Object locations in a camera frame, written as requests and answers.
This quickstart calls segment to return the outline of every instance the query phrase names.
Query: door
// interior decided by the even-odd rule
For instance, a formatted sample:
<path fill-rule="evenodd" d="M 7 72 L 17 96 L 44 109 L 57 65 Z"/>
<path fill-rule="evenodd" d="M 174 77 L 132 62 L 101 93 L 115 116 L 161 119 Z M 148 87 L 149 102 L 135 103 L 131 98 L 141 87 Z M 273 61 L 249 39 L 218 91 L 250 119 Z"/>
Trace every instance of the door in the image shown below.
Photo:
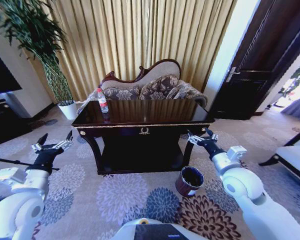
<path fill-rule="evenodd" d="M 300 0 L 261 0 L 220 91 L 215 118 L 249 119 L 300 53 Z"/>

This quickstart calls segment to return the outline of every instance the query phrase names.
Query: glossy table top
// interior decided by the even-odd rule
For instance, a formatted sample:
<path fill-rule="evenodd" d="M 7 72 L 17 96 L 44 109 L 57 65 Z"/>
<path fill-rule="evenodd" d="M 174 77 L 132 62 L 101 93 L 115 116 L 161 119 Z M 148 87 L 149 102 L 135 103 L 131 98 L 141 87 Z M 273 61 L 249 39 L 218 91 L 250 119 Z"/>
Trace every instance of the glossy table top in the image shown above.
<path fill-rule="evenodd" d="M 90 101 L 74 120 L 74 127 L 213 123 L 206 110 L 192 99 L 111 100 L 102 113 L 98 101 Z"/>

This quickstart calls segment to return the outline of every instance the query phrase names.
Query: patterned cushion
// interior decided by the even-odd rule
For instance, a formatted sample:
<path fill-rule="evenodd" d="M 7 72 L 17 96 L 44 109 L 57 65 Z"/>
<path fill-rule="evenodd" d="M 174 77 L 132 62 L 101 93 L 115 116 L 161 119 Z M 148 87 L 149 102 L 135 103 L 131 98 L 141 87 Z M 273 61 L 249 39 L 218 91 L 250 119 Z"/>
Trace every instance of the patterned cushion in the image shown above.
<path fill-rule="evenodd" d="M 204 96 L 204 94 L 189 83 L 179 83 L 176 87 L 174 87 L 166 97 L 167 99 L 191 99 L 197 96 Z"/>
<path fill-rule="evenodd" d="M 137 85 L 132 88 L 108 87 L 103 93 L 109 100 L 136 100 L 139 97 L 139 87 Z"/>
<path fill-rule="evenodd" d="M 143 86 L 139 99 L 165 99 L 177 84 L 178 78 L 174 74 L 160 76 Z"/>

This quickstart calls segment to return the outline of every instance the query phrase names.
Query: gold curtain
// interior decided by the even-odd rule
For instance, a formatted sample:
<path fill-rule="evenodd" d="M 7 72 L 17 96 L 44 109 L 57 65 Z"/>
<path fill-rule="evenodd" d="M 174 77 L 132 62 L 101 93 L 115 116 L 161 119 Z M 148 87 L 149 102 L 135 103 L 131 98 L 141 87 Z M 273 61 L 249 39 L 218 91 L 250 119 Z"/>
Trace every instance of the gold curtain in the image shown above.
<path fill-rule="evenodd" d="M 82 101 L 110 71 L 132 80 L 139 66 L 166 58 L 177 60 L 181 79 L 202 90 L 236 0 L 47 2 L 67 35 L 60 66 Z"/>

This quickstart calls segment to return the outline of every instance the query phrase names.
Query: potted plant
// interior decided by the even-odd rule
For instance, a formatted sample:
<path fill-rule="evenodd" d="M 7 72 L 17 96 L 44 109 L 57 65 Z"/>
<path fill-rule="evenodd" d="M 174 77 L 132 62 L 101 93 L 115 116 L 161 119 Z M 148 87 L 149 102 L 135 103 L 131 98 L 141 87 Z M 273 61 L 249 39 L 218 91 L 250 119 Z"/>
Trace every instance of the potted plant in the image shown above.
<path fill-rule="evenodd" d="M 41 0 L 0 0 L 0 28 L 10 45 L 12 39 L 17 39 L 20 50 L 28 50 L 41 61 L 57 105 L 67 119 L 75 119 L 76 104 L 57 58 L 57 52 L 62 50 L 59 42 L 67 40 L 64 31 L 43 11 L 43 5 L 52 11 Z"/>

